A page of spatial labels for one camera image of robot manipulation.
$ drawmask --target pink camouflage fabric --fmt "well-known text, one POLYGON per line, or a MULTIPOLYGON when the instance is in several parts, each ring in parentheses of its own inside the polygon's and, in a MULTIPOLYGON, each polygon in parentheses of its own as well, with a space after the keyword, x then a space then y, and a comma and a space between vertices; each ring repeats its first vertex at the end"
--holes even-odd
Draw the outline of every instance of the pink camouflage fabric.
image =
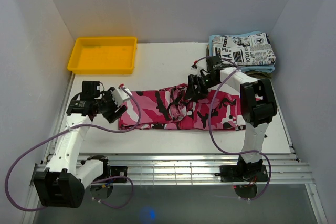
MULTIPOLYGON (((184 100, 187 85, 180 84, 159 90, 136 91, 132 95, 141 108, 141 119, 137 129, 167 130, 208 130, 208 113, 215 90, 206 99, 197 102, 184 100)), ((121 130, 135 125, 138 111, 132 100, 128 101, 127 111, 119 118, 121 130)), ((212 130, 243 130, 245 121, 241 116, 240 97, 219 92, 212 110, 212 130)))

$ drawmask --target cable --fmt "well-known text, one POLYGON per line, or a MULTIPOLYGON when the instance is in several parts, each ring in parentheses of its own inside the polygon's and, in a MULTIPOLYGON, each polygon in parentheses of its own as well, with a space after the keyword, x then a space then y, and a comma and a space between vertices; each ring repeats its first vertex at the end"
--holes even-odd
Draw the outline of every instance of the cable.
POLYGON ((99 82, 103 86, 103 91, 105 91, 104 84, 102 82, 99 82))
POLYGON ((75 94, 75 96, 73 98, 71 98, 71 101, 77 100, 77 98, 79 97, 79 95, 81 95, 82 92, 75 94))
POLYGON ((264 187, 263 190, 260 192, 260 194, 258 194, 257 196, 255 196, 255 197, 253 197, 253 198, 242 198, 242 199, 244 199, 244 200, 255 200, 255 199, 258 199, 261 195, 263 195, 264 192, 266 191, 266 189, 268 188, 268 185, 269 185, 269 182, 270 182, 270 180, 271 180, 271 176, 272 176, 272 167, 271 167, 271 162, 270 162, 270 160, 268 159, 268 157, 267 157, 264 153, 259 152, 258 150, 250 150, 250 151, 244 151, 244 152, 227 152, 227 151, 223 150, 223 149, 220 148, 220 147, 218 146, 218 144, 216 143, 216 141, 215 141, 215 139, 214 139, 214 136, 213 136, 213 133, 212 133, 212 129, 211 129, 211 112, 212 112, 212 109, 213 109, 213 106, 214 106, 214 101, 215 101, 215 99, 216 99, 216 97, 217 97, 217 94, 218 94, 220 88, 223 86, 223 84, 224 84, 228 79, 230 79, 230 77, 231 77, 235 72, 237 72, 239 69, 240 69, 240 67, 236 68, 231 74, 229 74, 228 77, 226 77, 226 78, 224 79, 224 81, 222 81, 222 82, 220 83, 220 85, 218 86, 218 88, 216 89, 216 92, 215 92, 215 94, 214 94, 214 96, 213 96, 213 98, 212 98, 211 105, 210 105, 210 109, 209 109, 208 126, 209 126, 209 134, 210 134, 210 138, 211 138, 213 144, 215 145, 215 147, 216 147, 219 151, 223 152, 224 154, 226 154, 226 155, 241 155, 241 154, 247 154, 247 153, 259 153, 261 156, 263 156, 263 157, 266 159, 266 161, 267 161, 267 163, 268 163, 268 166, 269 166, 269 176, 268 176, 268 180, 267 180, 267 182, 266 182, 265 187, 264 187))
POLYGON ((122 204, 122 205, 120 205, 120 206, 113 206, 113 205, 107 203, 106 201, 101 200, 101 199, 98 199, 98 198, 96 198, 96 197, 94 197, 94 199, 95 199, 96 201, 98 201, 99 203, 102 203, 102 204, 104 204, 104 205, 106 205, 106 206, 108 206, 108 207, 110 207, 110 208, 113 208, 113 209, 120 209, 120 208, 123 208, 124 206, 126 206, 126 205, 131 201, 131 199, 132 199, 132 197, 133 197, 133 195, 134 195, 134 184, 133 184, 133 181, 132 181, 129 177, 125 177, 125 176, 114 176, 114 177, 104 178, 104 179, 101 179, 101 180, 94 181, 94 182, 92 182, 92 184, 97 184, 97 183, 105 182, 105 181, 108 181, 108 180, 111 180, 111 179, 116 179, 116 178, 124 178, 124 179, 127 179, 127 180, 131 183, 131 186, 132 186, 131 195, 130 195, 130 197, 128 198, 128 200, 127 200, 124 204, 122 204))
POLYGON ((105 183, 104 185, 102 185, 100 188, 96 189, 96 191, 99 191, 100 189, 103 189, 105 187, 108 187, 109 185, 113 184, 113 180, 112 181, 109 181, 107 183, 105 183))
POLYGON ((207 74, 209 74, 209 72, 206 71, 205 69, 201 69, 201 70, 199 71, 199 73, 201 74, 202 77, 205 77, 205 74, 204 74, 203 72, 206 72, 207 74))
POLYGON ((254 186, 257 182, 257 176, 254 176, 253 178, 251 178, 250 183, 248 183, 248 185, 245 185, 244 187, 251 187, 254 186))
MULTIPOLYGON (((208 59, 208 58, 211 58, 211 57, 213 57, 213 56, 204 56, 204 57, 199 58, 198 60, 195 60, 195 61, 194 61, 194 64, 192 65, 192 67, 197 68, 197 67, 196 67, 196 64, 197 64, 197 63, 199 63, 201 60, 208 59)), ((230 62, 230 63, 231 63, 233 66, 235 66, 236 68, 240 68, 239 65, 235 64, 234 62, 232 62, 232 61, 230 61, 230 60, 228 60, 228 59, 226 59, 226 58, 222 58, 222 57, 220 57, 220 59, 223 60, 223 61, 230 62)))
POLYGON ((104 128, 104 127, 101 127, 101 126, 98 126, 98 125, 95 125, 95 124, 77 124, 71 128, 67 128, 66 130, 56 134, 55 136, 52 136, 44 141, 42 141, 41 143, 33 146, 32 148, 30 148, 29 150, 25 151, 24 153, 22 153, 22 155, 20 157, 18 157, 13 163, 12 165, 10 166, 8 172, 7 172, 7 175, 6 175, 6 178, 5 178, 5 193, 6 193, 6 196, 7 196, 7 199, 9 200, 9 202, 14 206, 16 207, 17 209, 21 210, 21 211, 25 211, 25 212, 34 212, 34 211, 40 211, 40 210, 43 210, 45 209, 45 207, 39 207, 39 208, 33 208, 33 209, 29 209, 29 208, 25 208, 25 207, 22 207, 20 205, 18 205, 14 199, 11 197, 11 194, 9 193, 9 189, 8 189, 8 184, 9 184, 9 177, 10 177, 10 174, 12 173, 14 167, 16 166, 16 164, 24 157, 26 156, 28 153, 32 152, 33 150, 39 148, 40 146, 74 130, 74 129, 77 129, 77 128, 80 128, 80 127, 93 127, 93 128, 97 128, 97 129, 100 129, 100 130, 103 130, 103 131, 107 131, 107 132, 111 132, 111 133, 126 133, 126 132, 129 132, 129 131, 132 131, 134 130, 140 123, 140 117, 141 117, 141 110, 140 110, 140 106, 138 104, 138 102, 136 101, 136 99, 129 93, 125 90, 125 88, 123 86, 120 86, 120 88, 122 89, 122 91, 124 91, 132 100, 133 102, 135 103, 137 109, 138 109, 138 112, 139 112, 139 118, 136 122, 136 124, 127 129, 127 130, 119 130, 119 131, 116 131, 116 130, 110 130, 110 129, 107 129, 107 128, 104 128))

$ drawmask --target white wall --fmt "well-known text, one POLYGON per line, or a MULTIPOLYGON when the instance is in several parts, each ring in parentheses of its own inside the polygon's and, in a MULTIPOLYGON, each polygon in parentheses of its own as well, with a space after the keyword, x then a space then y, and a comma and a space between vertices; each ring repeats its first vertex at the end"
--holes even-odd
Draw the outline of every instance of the white wall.
POLYGON ((73 38, 205 42, 216 33, 270 32, 288 0, 54 0, 73 38))
POLYGON ((298 156, 336 223, 336 0, 289 0, 272 33, 275 88, 298 156))
MULTIPOLYGON (((50 135, 74 40, 52 0, 0 0, 0 17, 0 222, 20 223, 23 212, 6 199, 4 178, 20 154, 50 135)), ((22 206, 43 152, 33 152, 11 176, 10 192, 22 206)))

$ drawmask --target plastic tray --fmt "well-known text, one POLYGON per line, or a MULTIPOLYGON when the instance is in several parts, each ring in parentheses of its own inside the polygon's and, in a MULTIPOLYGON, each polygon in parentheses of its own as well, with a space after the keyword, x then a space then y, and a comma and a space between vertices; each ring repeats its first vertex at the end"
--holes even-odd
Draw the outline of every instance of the plastic tray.
POLYGON ((78 38, 68 69, 75 74, 131 74, 137 38, 78 38))

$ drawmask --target white tabletop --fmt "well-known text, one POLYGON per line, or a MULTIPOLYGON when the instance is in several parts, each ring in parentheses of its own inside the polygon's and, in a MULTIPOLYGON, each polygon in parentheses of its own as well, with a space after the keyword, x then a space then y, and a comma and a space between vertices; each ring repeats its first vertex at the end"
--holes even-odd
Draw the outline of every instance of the white tabletop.
MULTIPOLYGON (((81 91, 84 80, 100 81, 105 88, 124 83, 131 91, 154 90, 187 83, 193 73, 191 65, 205 55, 204 43, 138 44, 135 69, 130 76, 76 75, 70 98, 81 91)), ((227 85, 222 91, 238 94, 227 85)), ((98 115, 94 124, 117 129, 117 122, 109 124, 98 115)), ((214 132, 219 146, 229 152, 241 151, 245 131, 214 132)), ((290 153, 288 141, 279 113, 270 123, 262 151, 265 153, 290 153)), ((91 128, 81 147, 81 153, 110 154, 218 154, 207 131, 201 130, 134 130, 113 134, 91 128)))

